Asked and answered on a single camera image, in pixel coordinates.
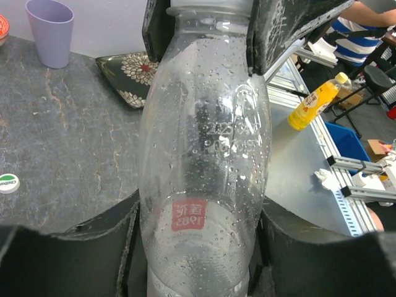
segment yellow bottle cap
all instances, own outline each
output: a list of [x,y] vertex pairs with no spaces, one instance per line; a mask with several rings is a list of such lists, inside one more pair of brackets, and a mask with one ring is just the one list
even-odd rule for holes
[[344,72],[340,72],[335,76],[335,79],[340,84],[344,84],[348,81],[349,77]]

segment clear plastic bottle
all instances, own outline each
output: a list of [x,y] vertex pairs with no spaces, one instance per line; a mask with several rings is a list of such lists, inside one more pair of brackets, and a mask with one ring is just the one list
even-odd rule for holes
[[289,125],[299,131],[307,127],[333,101],[345,82],[348,82],[348,76],[340,72],[334,79],[323,83],[289,115],[287,119]]
[[271,140],[265,81],[246,64],[251,4],[179,0],[168,11],[175,35],[140,127],[148,297],[247,294]]

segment striped shirt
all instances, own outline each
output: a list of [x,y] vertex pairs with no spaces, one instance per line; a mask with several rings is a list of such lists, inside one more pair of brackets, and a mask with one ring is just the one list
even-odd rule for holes
[[[339,17],[333,25],[328,29],[327,33],[334,31],[339,32],[355,32],[365,30],[375,30],[377,27],[369,27],[358,25],[350,20]],[[360,37],[338,39],[337,49],[334,52],[336,57],[352,62],[354,66],[360,66],[364,63],[367,56],[371,54],[377,47],[380,38]]]

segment white wall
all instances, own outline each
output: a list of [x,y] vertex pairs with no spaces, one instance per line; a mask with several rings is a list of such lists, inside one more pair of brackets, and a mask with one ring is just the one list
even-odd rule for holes
[[[57,0],[75,14],[72,51],[91,57],[144,50],[142,22],[147,0]],[[33,40],[27,0],[0,0],[12,36]]]

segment orange juice bottle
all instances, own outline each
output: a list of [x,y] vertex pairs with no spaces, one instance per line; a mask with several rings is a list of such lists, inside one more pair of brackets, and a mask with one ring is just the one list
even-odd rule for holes
[[287,118],[289,125],[296,130],[303,130],[326,109],[348,81],[348,76],[340,72],[313,91],[301,102]]

